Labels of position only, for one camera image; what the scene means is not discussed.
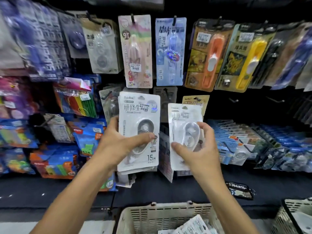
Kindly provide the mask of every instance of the beige basket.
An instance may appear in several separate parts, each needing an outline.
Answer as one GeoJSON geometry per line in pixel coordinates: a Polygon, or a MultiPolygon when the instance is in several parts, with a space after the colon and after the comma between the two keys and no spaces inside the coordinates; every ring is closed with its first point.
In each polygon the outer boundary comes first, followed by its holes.
{"type": "Polygon", "coordinates": [[[285,199],[279,209],[272,225],[273,234],[302,234],[292,213],[301,211],[312,213],[312,199],[285,199]]]}
{"type": "Polygon", "coordinates": [[[120,215],[116,234],[157,234],[176,229],[197,214],[207,223],[211,209],[211,204],[192,202],[128,207],[120,215]]]}

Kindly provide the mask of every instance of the store shelf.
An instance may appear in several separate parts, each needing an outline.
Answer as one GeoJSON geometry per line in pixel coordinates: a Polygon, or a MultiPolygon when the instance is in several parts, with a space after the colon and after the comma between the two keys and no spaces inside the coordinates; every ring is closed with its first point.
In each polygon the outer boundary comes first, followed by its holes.
{"type": "MultiPolygon", "coordinates": [[[[48,208],[69,180],[44,179],[31,175],[5,175],[0,178],[1,208],[48,208]]],[[[99,193],[93,208],[111,207],[114,193],[99,193]]]]}
{"type": "MultiPolygon", "coordinates": [[[[237,199],[245,210],[276,212],[284,198],[312,196],[312,174],[222,166],[224,179],[243,183],[256,192],[254,200],[237,199]]],[[[131,189],[119,189],[113,207],[146,205],[151,202],[209,202],[193,177],[177,177],[171,184],[160,172],[142,173],[131,189]]]]}

